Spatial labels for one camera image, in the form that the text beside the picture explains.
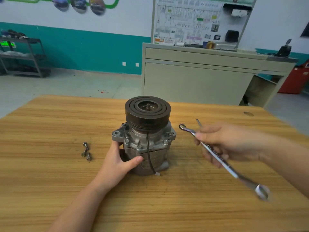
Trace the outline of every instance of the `tile floor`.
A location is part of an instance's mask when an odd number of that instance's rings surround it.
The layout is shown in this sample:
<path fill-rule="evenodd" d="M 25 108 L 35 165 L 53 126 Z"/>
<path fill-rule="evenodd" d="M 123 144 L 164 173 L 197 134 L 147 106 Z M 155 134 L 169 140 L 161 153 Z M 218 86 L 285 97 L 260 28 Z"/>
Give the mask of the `tile floor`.
<path fill-rule="evenodd" d="M 141 94 L 141 76 L 64 69 L 44 79 L 0 76 L 0 117 L 40 94 L 130 99 Z M 276 94 L 266 110 L 309 136 L 309 95 Z"/>

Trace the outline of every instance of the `circular photo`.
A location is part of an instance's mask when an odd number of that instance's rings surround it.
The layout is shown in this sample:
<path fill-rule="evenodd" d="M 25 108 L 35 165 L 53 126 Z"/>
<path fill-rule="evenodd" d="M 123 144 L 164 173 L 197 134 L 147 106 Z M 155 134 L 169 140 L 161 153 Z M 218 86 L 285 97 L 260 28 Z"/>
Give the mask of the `circular photo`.
<path fill-rule="evenodd" d="M 96 15 L 103 15 L 105 11 L 105 4 L 103 0 L 89 0 L 90 9 Z"/>
<path fill-rule="evenodd" d="M 68 0 L 52 0 L 54 6 L 60 11 L 67 11 L 69 8 Z"/>
<path fill-rule="evenodd" d="M 71 5 L 74 10 L 76 10 L 78 13 L 83 14 L 87 10 L 87 2 L 86 0 L 70 0 Z"/>

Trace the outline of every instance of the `wood grain surface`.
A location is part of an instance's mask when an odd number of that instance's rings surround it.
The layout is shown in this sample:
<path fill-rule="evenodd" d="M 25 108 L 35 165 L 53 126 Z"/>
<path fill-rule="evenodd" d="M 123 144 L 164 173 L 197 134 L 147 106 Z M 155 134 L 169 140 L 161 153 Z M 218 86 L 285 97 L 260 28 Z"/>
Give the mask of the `wood grain surface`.
<path fill-rule="evenodd" d="M 126 100 L 41 96 L 0 120 L 0 231 L 44 231 L 96 175 L 125 121 Z M 267 185 L 258 200 L 225 169 L 203 159 L 180 123 L 225 121 L 309 146 L 309 139 L 259 107 L 170 103 L 177 132 L 161 177 L 127 175 L 103 200 L 93 231 L 305 231 L 309 200 L 266 165 L 231 165 Z M 94 159 L 81 157 L 87 141 Z"/>

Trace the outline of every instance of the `teal wall stripe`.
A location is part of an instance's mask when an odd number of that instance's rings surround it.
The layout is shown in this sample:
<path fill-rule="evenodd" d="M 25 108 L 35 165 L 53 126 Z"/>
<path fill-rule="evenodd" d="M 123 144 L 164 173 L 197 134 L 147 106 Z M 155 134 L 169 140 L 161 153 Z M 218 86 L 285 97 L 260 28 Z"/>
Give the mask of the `teal wall stripe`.
<path fill-rule="evenodd" d="M 51 67 L 141 74 L 142 43 L 150 37 L 0 22 L 0 28 L 40 38 Z M 17 50 L 26 52 L 24 45 Z"/>

